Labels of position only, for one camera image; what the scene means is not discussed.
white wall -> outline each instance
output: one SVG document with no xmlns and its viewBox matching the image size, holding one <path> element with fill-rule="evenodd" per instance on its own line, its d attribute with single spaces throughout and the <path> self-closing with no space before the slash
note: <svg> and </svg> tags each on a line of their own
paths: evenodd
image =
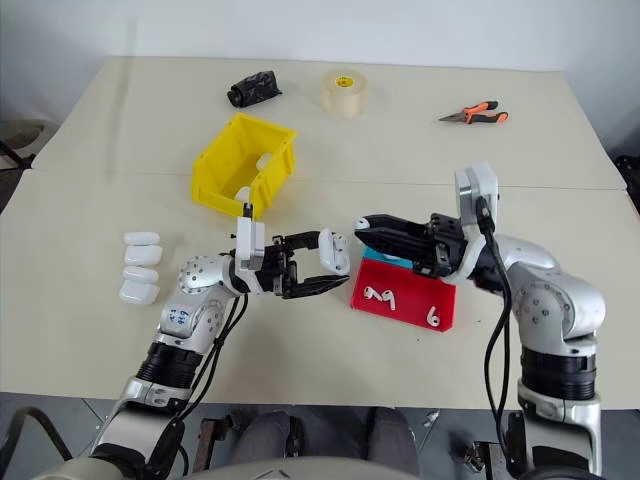
<svg viewBox="0 0 640 480">
<path fill-rule="evenodd" d="M 111 54 L 563 70 L 640 149 L 639 0 L 0 0 L 2 117 L 61 122 Z"/>
</svg>

pliers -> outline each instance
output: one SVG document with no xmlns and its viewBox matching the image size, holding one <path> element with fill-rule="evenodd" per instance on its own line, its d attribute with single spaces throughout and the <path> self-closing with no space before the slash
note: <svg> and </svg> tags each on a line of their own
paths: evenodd
<svg viewBox="0 0 640 480">
<path fill-rule="evenodd" d="M 484 113 L 487 110 L 495 110 L 498 108 L 498 102 L 495 100 L 479 103 L 473 107 L 463 108 L 458 113 L 447 115 L 438 120 L 442 122 L 464 122 L 469 123 L 502 123 L 509 114 L 507 112 L 500 113 Z"/>
</svg>

gray fabric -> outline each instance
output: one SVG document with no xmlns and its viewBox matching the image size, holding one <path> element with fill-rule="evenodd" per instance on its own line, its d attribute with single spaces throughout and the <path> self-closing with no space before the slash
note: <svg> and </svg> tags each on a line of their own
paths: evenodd
<svg viewBox="0 0 640 480">
<path fill-rule="evenodd" d="M 404 415 L 399 411 L 390 408 L 376 409 L 368 443 L 367 460 L 420 476 L 414 437 Z"/>
<path fill-rule="evenodd" d="M 260 415 L 243 432 L 231 455 L 230 463 L 284 458 L 289 428 L 289 415 L 284 412 Z"/>
</svg>

cable connector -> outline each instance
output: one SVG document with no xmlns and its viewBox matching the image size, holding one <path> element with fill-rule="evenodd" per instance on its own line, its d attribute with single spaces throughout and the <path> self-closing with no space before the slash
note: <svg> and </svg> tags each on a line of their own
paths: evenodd
<svg viewBox="0 0 640 480">
<path fill-rule="evenodd" d="M 488 233 L 493 233 L 495 231 L 496 224 L 491 216 L 489 204 L 484 197 L 478 197 L 476 200 L 476 218 L 478 220 L 480 233 L 486 236 Z"/>
</svg>

red block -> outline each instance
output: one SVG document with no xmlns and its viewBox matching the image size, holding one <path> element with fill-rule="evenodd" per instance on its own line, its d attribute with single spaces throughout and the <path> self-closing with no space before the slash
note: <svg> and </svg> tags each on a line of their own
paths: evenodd
<svg viewBox="0 0 640 480">
<path fill-rule="evenodd" d="M 375 297 L 367 299 L 364 289 L 371 287 L 382 294 L 391 290 L 396 309 L 391 310 L 389 302 L 381 302 Z M 453 327 L 456 302 L 456 287 L 440 280 L 416 275 L 407 268 L 397 267 L 369 258 L 363 258 L 351 296 L 351 307 L 365 312 L 411 323 L 418 327 L 444 332 Z M 435 315 L 440 324 L 434 327 L 427 323 L 431 307 L 436 307 Z"/>
</svg>

